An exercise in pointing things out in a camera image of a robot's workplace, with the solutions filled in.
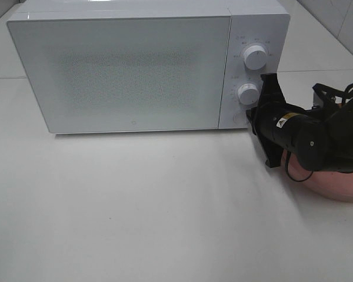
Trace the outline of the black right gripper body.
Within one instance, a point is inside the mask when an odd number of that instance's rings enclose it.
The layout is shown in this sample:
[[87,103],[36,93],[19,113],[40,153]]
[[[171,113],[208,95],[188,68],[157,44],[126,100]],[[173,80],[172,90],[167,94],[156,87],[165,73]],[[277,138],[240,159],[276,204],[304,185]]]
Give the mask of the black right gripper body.
[[261,116],[273,121],[272,137],[282,147],[302,159],[323,159],[329,140],[322,121],[290,104],[269,103],[257,107]]

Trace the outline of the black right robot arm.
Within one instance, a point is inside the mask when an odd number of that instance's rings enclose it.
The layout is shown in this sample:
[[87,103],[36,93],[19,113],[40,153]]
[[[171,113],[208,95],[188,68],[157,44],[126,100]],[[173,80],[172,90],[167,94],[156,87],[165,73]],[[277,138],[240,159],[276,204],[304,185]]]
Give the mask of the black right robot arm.
[[310,172],[353,173],[353,83],[345,90],[315,84],[306,110],[286,102],[277,74],[261,79],[258,104],[246,114],[267,166],[279,167],[288,152]]

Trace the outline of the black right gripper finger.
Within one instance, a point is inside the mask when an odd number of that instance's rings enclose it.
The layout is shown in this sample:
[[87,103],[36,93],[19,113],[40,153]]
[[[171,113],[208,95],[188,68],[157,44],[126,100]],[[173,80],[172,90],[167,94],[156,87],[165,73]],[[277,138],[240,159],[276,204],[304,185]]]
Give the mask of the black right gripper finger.
[[263,107],[269,103],[286,104],[276,73],[266,73],[261,75],[263,81],[262,89],[258,101],[258,106]]
[[282,147],[276,144],[272,137],[272,126],[266,116],[261,116],[256,109],[246,110],[246,116],[251,124],[253,134],[257,137],[266,157],[265,164],[269,168],[281,166]]

